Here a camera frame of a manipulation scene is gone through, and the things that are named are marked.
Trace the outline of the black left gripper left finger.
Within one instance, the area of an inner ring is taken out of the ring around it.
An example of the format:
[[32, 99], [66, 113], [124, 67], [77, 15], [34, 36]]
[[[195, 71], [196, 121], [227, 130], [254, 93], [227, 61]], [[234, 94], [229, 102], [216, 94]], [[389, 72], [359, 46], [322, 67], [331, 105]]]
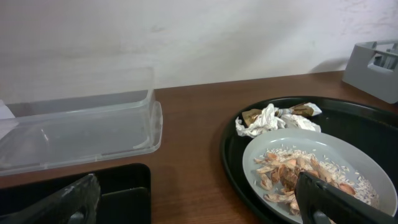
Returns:
[[101, 187], [88, 174], [37, 203], [15, 213], [1, 224], [95, 223]]

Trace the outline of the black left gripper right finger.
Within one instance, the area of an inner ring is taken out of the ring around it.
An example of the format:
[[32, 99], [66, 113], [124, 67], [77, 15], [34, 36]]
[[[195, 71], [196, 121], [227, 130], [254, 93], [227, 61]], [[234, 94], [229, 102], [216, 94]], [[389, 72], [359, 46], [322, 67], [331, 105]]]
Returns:
[[397, 219], [354, 198], [321, 179], [301, 172], [295, 198], [303, 224], [397, 224]]

